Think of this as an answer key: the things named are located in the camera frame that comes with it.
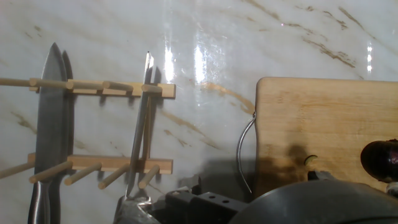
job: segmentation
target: kitchen knife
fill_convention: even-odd
[[[144,84],[150,83],[153,67],[154,67],[154,58],[148,52],[145,61]],[[145,116],[148,108],[148,99],[149,99],[148,93],[142,92],[141,99],[139,102],[136,132],[134,134],[134,142],[132,144],[129,177],[127,180],[126,193],[124,194],[124,197],[130,195],[136,180],[136,166],[139,158],[139,151],[141,149],[142,135],[144,133]]]
[[[42,79],[67,81],[62,54],[56,43],[47,55]],[[45,171],[67,160],[68,156],[68,96],[63,88],[40,87],[39,114],[37,118],[35,174]],[[30,202],[28,224],[49,224],[50,209],[59,210],[58,197],[49,187],[54,177],[34,184]]]

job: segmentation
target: white marble surface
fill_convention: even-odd
[[[76,79],[141,82],[149,50],[177,97],[157,107],[151,153],[173,159],[174,173],[152,180],[148,195],[201,174],[209,190],[241,198],[234,154],[258,79],[397,81],[397,10],[397,1],[359,0],[1,1],[0,77],[40,77],[56,42]],[[34,152],[37,102],[26,88],[0,87],[0,169]],[[129,156],[137,108],[138,100],[79,96],[74,153]],[[251,130],[246,159],[255,139]],[[32,174],[0,180],[2,223],[27,221]],[[112,222],[126,185],[120,178],[99,190],[97,175],[61,186],[62,223]]]

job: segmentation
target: metal hook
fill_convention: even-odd
[[[252,194],[251,189],[250,189],[249,184],[246,182],[246,179],[244,178],[244,175],[243,175],[242,164],[241,164],[241,149],[242,149],[243,139],[246,136],[246,134],[248,133],[248,131],[251,128],[251,126],[256,121],[256,118],[257,118],[256,112],[253,112],[253,118],[249,121],[249,124],[243,130],[243,132],[241,134],[241,137],[239,138],[238,146],[236,147],[236,166],[238,167],[238,171],[241,174],[243,182],[246,184],[246,187],[248,188],[250,194]]]

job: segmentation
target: dish rack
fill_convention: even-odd
[[[75,80],[69,79],[67,82],[59,82],[53,80],[42,80],[39,78],[31,78],[30,80],[18,80],[11,78],[0,78],[0,85],[7,86],[25,86],[30,91],[39,92],[40,87],[54,87],[67,89],[69,93],[78,95],[97,95],[97,96],[141,96],[142,92],[150,93],[149,104],[146,113],[145,128],[143,135],[143,158],[137,162],[137,172],[145,173],[144,178],[138,183],[140,189],[144,189],[150,180],[156,174],[172,174],[172,159],[153,159],[150,158],[150,137],[151,122],[153,110],[150,108],[150,99],[153,97],[175,98],[175,85],[163,83],[143,84],[137,82],[112,82],[112,81],[93,81],[93,80]],[[72,154],[67,157],[67,161],[51,167],[41,173],[33,175],[29,178],[29,182],[36,183],[47,177],[58,174],[59,172],[73,169],[80,170],[65,179],[65,185],[71,185],[76,181],[84,178],[88,174],[100,171],[112,171],[113,173],[103,179],[99,184],[99,189],[105,189],[109,184],[114,182],[118,177],[129,171],[130,157],[114,157],[114,156],[88,156]],[[35,166],[35,153],[27,156],[27,162],[18,166],[0,170],[0,179],[19,172],[31,169]]]

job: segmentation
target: wooden dowel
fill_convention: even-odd
[[[111,175],[109,175],[107,178],[103,179],[99,184],[98,188],[99,189],[105,189],[109,184],[112,184],[117,178],[119,178],[122,174],[128,171],[130,165],[129,164],[124,164],[122,167],[120,167],[118,170],[113,172]]]
[[[21,164],[19,166],[14,166],[14,167],[2,170],[2,171],[0,171],[0,179],[9,177],[11,175],[25,171],[27,169],[31,169],[33,167],[35,167],[35,162],[27,162],[27,163]]]
[[[152,180],[152,178],[154,178],[154,176],[159,172],[159,170],[159,165],[154,165],[152,169],[145,175],[145,177],[142,178],[142,180],[138,183],[138,187],[140,189],[144,189],[149,184],[150,180]]]
[[[122,83],[105,81],[102,83],[102,86],[104,88],[111,89],[111,90],[132,91],[131,85],[126,85],[126,84],[122,84]]]
[[[103,90],[104,87],[98,83],[80,83],[69,81],[67,83],[67,88],[69,90]]]
[[[32,87],[53,87],[53,88],[67,88],[66,82],[54,81],[54,80],[43,80],[39,78],[31,78],[29,84]]]
[[[63,162],[59,165],[56,165],[55,167],[51,167],[43,172],[39,172],[36,175],[33,175],[32,177],[29,178],[29,182],[34,184],[38,181],[44,180],[47,177],[51,177],[55,174],[58,174],[59,172],[66,170],[66,169],[71,169],[73,163],[70,161]]]
[[[18,80],[14,78],[0,78],[0,85],[7,86],[26,86],[29,87],[29,80]]]
[[[146,93],[162,93],[162,87],[143,84],[141,90]]]
[[[83,177],[87,176],[88,174],[96,171],[96,170],[100,170],[102,166],[102,163],[98,162],[92,166],[87,167],[86,169],[83,169],[79,172],[77,172],[76,174],[71,175],[69,178],[66,178],[64,183],[65,185],[69,186],[73,183],[75,183],[76,181],[82,179]]]

